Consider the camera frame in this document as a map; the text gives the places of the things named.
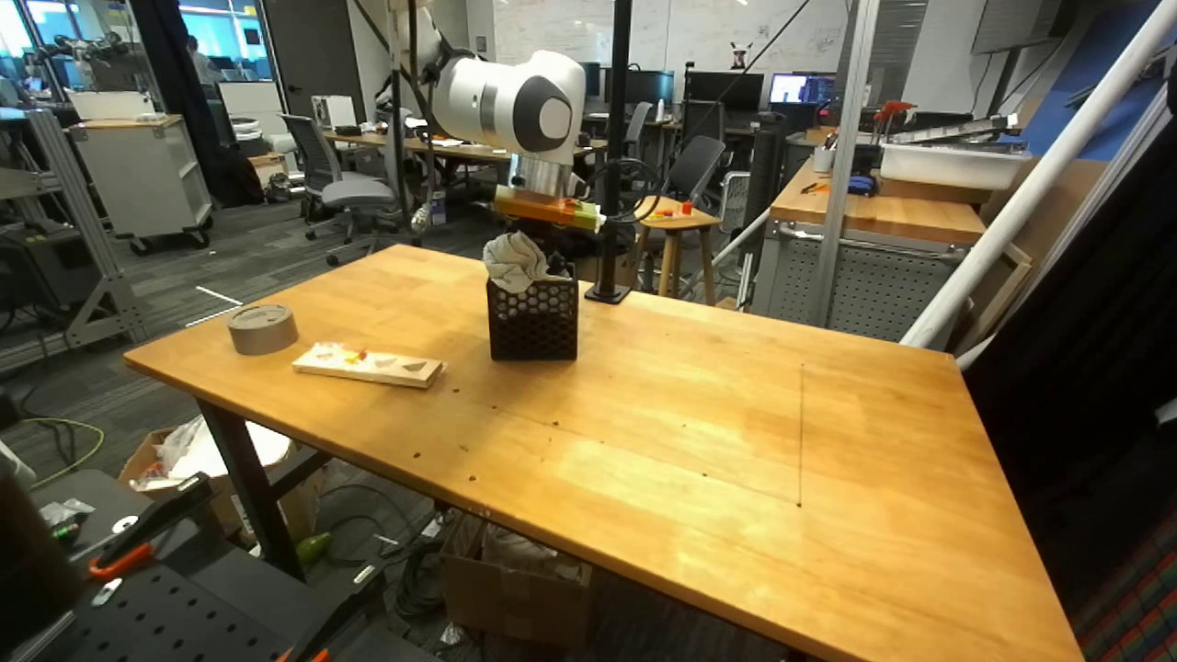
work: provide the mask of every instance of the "roll of tape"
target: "roll of tape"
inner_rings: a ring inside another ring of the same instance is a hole
[[[287,305],[247,305],[229,318],[237,354],[276,354],[297,343],[296,314]]]

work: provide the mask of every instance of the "floor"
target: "floor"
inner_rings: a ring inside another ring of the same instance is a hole
[[[502,226],[478,209],[448,217],[445,227],[424,242],[448,255],[478,255]],[[163,242],[146,259],[138,259],[125,242],[115,242],[117,266],[131,285],[146,337],[183,326],[187,320],[225,310],[225,301],[195,289],[217,289],[225,297],[261,297],[287,285],[308,281],[328,270],[324,242],[307,239],[297,204],[221,209],[212,242]],[[0,374],[0,385],[19,392],[31,418],[0,430],[33,472],[37,481],[68,472],[68,457],[117,473],[144,434],[176,427],[195,417],[195,404],[123,363],[129,343],[100,343],[31,363],[16,374]],[[778,662],[787,646],[744,634],[721,618],[681,607],[659,594],[628,582],[613,582],[601,597],[601,612],[589,645],[576,651],[525,646],[502,636],[467,634],[464,645],[445,646],[445,612],[439,612],[439,579],[429,562],[408,568],[408,549],[433,518],[433,503],[393,481],[363,473],[345,464],[328,464],[312,498],[312,522],[331,533],[308,582],[334,601],[345,594],[351,574],[362,562],[374,562],[389,579],[386,618],[372,627],[393,629],[404,639],[433,651],[439,657],[721,657],[721,662]]]

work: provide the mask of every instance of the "black mesh basket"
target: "black mesh basket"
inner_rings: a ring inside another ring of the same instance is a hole
[[[576,281],[536,281],[513,294],[487,281],[494,359],[573,359],[576,357]]]

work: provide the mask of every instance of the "metal frame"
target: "metal frame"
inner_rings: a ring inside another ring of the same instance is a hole
[[[31,174],[42,188],[31,190],[5,190],[5,200],[42,200],[42,195],[64,195],[70,207],[70,221],[82,233],[96,270],[100,270],[100,285],[87,289],[86,305],[70,318],[70,325],[55,336],[42,336],[42,337],[26,337],[19,347],[0,347],[0,370],[12,367],[26,367],[37,363],[44,357],[58,357],[70,354],[79,347],[93,347],[104,337],[141,337],[144,325],[131,301],[131,289],[125,286],[100,209],[86,188],[82,164],[58,130],[58,122],[47,112],[37,115],[24,115],[24,122],[31,122],[37,149],[44,151],[47,168],[44,174]]]

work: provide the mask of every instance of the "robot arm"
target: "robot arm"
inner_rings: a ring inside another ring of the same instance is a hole
[[[456,57],[433,28],[427,0],[397,0],[397,38],[413,77],[427,86],[439,125],[453,136],[569,164],[585,117],[585,70],[559,50],[535,50],[518,66]]]

